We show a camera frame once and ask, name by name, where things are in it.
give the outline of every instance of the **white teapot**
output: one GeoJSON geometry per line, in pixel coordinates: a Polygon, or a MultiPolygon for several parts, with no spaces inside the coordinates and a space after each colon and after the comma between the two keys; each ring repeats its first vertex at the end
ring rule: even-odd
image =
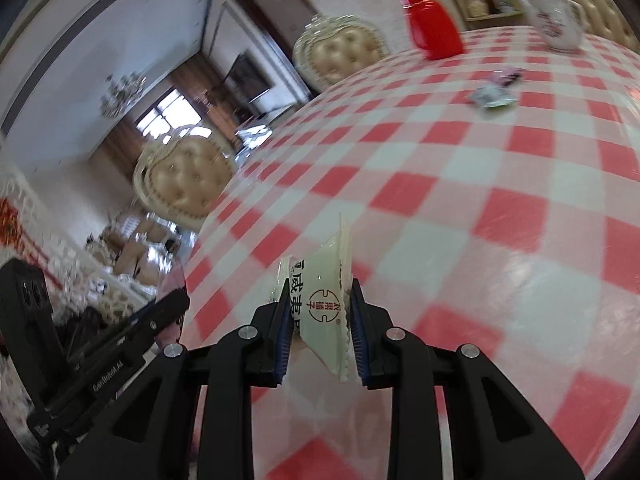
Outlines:
{"type": "Polygon", "coordinates": [[[580,47],[589,22],[582,6],[573,0],[519,0],[534,27],[549,47],[572,52],[580,47]],[[575,7],[580,22],[574,13],[575,7]]]}

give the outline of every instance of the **silver screw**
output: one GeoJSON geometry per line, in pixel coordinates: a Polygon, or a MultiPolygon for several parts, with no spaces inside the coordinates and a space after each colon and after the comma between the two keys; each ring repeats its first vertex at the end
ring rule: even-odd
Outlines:
{"type": "Polygon", "coordinates": [[[470,343],[462,345],[460,351],[462,352],[462,355],[464,357],[468,357],[469,359],[473,359],[474,357],[478,357],[480,355],[480,349],[476,345],[472,345],[470,343]]]}
{"type": "Polygon", "coordinates": [[[242,339],[253,339],[258,335],[258,329],[252,325],[241,326],[238,330],[238,335],[242,339]]]}
{"type": "Polygon", "coordinates": [[[171,343],[164,347],[164,355],[170,358],[178,357],[182,350],[184,350],[184,347],[180,343],[171,343]]]}
{"type": "Polygon", "coordinates": [[[395,326],[386,331],[386,336],[391,339],[391,341],[402,341],[406,336],[406,332],[395,326]]]}

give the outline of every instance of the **dining table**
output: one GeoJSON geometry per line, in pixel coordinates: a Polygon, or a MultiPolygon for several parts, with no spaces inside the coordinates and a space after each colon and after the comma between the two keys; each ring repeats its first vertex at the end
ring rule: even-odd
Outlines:
{"type": "MultiPolygon", "coordinates": [[[[367,303],[431,346],[478,346],[593,479],[640,415],[640,57],[589,34],[555,52],[531,27],[462,37],[458,56],[409,49],[331,86],[238,169],[186,263],[181,341],[249,323],[281,256],[341,215],[367,303]],[[472,104],[506,66],[518,103],[472,104]]],[[[353,356],[339,383],[295,338],[252,413],[257,479],[386,478],[391,392],[363,388],[353,356]]]]}

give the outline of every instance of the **ceiling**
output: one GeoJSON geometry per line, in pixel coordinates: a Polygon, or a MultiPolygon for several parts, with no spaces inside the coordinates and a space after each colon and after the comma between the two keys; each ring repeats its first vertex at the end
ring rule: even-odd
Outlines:
{"type": "Polygon", "coordinates": [[[207,0],[117,0],[58,56],[7,135],[26,174],[87,158],[117,120],[100,116],[107,76],[148,87],[200,49],[207,0]]]}

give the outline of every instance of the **candy wrapper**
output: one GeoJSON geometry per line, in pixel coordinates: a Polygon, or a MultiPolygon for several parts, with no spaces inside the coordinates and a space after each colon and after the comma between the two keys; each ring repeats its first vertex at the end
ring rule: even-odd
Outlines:
{"type": "Polygon", "coordinates": [[[498,86],[509,86],[522,79],[524,70],[515,66],[506,66],[500,70],[494,70],[489,76],[489,81],[498,86]]]}
{"type": "Polygon", "coordinates": [[[481,108],[497,108],[518,102],[506,88],[494,84],[480,87],[469,99],[481,108]]]}
{"type": "Polygon", "coordinates": [[[317,251],[296,260],[280,259],[271,301],[277,301],[289,279],[291,307],[296,331],[341,383],[349,365],[351,227],[340,218],[340,230],[317,251]]]}

